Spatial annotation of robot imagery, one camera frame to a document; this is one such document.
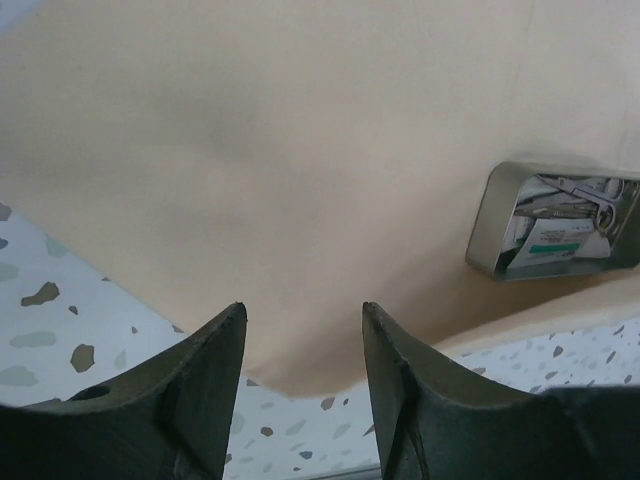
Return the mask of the green scalpel blade packet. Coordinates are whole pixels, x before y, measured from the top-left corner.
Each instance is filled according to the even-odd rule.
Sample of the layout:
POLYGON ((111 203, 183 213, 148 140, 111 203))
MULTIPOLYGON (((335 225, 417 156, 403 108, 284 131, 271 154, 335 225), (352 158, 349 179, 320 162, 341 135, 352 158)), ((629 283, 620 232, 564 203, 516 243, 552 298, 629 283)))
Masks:
POLYGON ((524 268, 572 259, 604 259, 611 245, 590 218, 537 219, 522 247, 507 266, 524 268))

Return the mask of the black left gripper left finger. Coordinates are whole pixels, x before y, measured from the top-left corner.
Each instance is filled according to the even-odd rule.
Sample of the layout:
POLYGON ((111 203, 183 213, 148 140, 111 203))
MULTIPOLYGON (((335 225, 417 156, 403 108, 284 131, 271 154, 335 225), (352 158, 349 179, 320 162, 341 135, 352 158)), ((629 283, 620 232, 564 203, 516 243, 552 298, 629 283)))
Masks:
POLYGON ((67 400, 1 408, 4 479, 220 479, 247 329, 241 303, 67 400))

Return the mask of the metal instrument tray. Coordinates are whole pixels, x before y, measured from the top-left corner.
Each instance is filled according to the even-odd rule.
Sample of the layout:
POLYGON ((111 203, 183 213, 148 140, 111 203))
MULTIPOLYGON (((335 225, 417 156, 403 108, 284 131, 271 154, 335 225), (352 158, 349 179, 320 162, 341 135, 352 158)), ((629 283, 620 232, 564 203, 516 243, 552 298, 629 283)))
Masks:
POLYGON ((632 269, 639 264, 639 175, 598 167, 583 157, 523 157, 505 161, 490 173, 469 240, 467 262, 496 281, 594 275, 632 269), (501 257, 507 226, 525 181, 535 175, 615 177, 631 182, 618 212, 620 227, 609 258, 574 259, 508 270, 501 257))

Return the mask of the beige cloth drape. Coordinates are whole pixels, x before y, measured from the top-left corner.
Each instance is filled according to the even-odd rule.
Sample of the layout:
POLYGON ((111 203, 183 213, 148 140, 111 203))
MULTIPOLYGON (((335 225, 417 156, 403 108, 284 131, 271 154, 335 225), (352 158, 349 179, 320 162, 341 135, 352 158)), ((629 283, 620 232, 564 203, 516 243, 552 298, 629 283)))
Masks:
POLYGON ((465 262, 519 154, 639 168, 635 1, 47 1, 1 38, 1 198, 244 369, 364 375, 361 307, 449 354, 627 320, 637 273, 465 262))

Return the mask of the small steel scissors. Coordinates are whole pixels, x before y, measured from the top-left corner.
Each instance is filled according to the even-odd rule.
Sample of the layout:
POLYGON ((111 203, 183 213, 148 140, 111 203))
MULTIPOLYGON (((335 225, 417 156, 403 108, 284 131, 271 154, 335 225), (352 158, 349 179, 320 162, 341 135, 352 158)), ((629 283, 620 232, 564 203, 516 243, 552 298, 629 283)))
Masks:
POLYGON ((537 178, 563 193, 587 200, 598 205, 615 204, 622 198, 622 180, 605 178, 602 182, 591 185, 584 179, 571 177, 537 175, 537 178))

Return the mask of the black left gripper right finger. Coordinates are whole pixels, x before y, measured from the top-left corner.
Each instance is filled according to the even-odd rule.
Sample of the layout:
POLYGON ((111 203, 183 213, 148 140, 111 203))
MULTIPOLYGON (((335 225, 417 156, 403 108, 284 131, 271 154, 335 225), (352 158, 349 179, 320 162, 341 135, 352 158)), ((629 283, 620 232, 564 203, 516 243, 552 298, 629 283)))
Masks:
POLYGON ((372 416, 385 479, 636 479, 639 389, 541 394, 489 380, 364 303, 372 416))

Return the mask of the steel hemostat forceps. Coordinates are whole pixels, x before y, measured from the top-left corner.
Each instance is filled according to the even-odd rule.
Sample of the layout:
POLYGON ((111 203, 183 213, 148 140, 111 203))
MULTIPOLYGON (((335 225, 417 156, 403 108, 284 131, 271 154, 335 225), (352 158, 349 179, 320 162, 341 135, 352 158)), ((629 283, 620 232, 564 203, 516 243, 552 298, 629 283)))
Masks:
POLYGON ((603 235, 618 228, 616 208, 609 202, 590 201, 565 193, 535 197, 518 204, 513 214, 531 218, 564 218, 593 220, 595 229, 603 235))

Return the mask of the clear suture packet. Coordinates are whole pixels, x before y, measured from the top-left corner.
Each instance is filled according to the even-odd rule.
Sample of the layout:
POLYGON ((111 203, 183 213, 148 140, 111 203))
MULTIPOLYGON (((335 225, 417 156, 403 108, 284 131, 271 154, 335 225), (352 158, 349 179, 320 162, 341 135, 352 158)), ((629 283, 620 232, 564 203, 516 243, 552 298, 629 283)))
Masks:
MULTIPOLYGON (((587 182, 589 182, 591 185, 600 183, 605 178, 622 180, 624 182, 622 198, 615 204, 612 204, 616 208, 618 228, 614 233, 605 235, 610 242, 611 250, 612 250, 612 242, 615 235, 617 234, 617 231, 620 227, 620 221, 622 219, 622 215, 618 212, 618 210, 620 208, 620 204, 625 200, 626 194, 632 193, 634 191, 633 184, 627 180, 624 180, 621 178, 615 178, 615 177, 571 177, 571 178, 584 179, 587 182)), ((526 201, 535 197, 550 195, 550 194, 558 194, 558 193, 563 193, 563 192, 549 185, 546 185, 545 183, 543 183, 541 180, 537 178, 537 175, 535 175, 524 182, 521 188, 521 191, 519 193, 518 200, 516 201, 516 206, 523 201, 526 201)), ((525 216, 516 216, 513 213, 511 214, 511 219, 507 226, 507 231, 505 234, 503 246, 501 247, 501 257, 504 259, 506 263, 506 268, 515 257, 518 250, 522 247, 524 241, 528 237, 537 219, 545 219, 545 218, 531 218, 531 217, 525 217, 525 216)))

